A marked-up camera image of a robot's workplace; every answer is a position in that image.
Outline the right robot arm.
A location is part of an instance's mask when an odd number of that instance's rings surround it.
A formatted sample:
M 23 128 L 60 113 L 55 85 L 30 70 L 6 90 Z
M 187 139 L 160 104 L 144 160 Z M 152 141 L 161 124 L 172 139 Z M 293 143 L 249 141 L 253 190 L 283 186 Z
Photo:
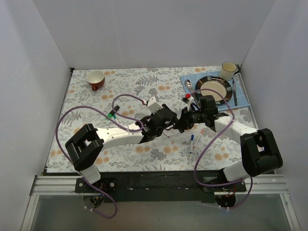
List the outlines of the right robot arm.
M 174 129 L 183 132 L 195 124 L 205 124 L 208 128 L 224 134 L 241 146 L 241 161 L 221 169 L 218 172 L 218 187 L 229 191 L 235 182 L 255 177 L 283 166 L 283 160 L 272 131 L 268 128 L 256 129 L 234 121 L 234 116 L 218 112 L 214 97 L 200 98 L 201 108 L 182 109 L 180 119 Z

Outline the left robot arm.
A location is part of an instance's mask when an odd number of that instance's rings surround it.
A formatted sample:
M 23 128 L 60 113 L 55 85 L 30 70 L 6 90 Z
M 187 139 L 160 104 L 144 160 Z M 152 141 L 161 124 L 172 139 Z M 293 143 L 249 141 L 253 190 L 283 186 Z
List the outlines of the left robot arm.
M 177 114 L 165 104 L 156 113 L 144 117 L 141 122 L 121 128 L 95 128 L 84 125 L 67 143 L 66 150 L 74 169 L 85 178 L 86 187 L 93 193 L 102 188 L 101 175 L 95 161 L 102 150 L 126 144 L 146 143 L 160 137 L 165 128 L 177 121 Z

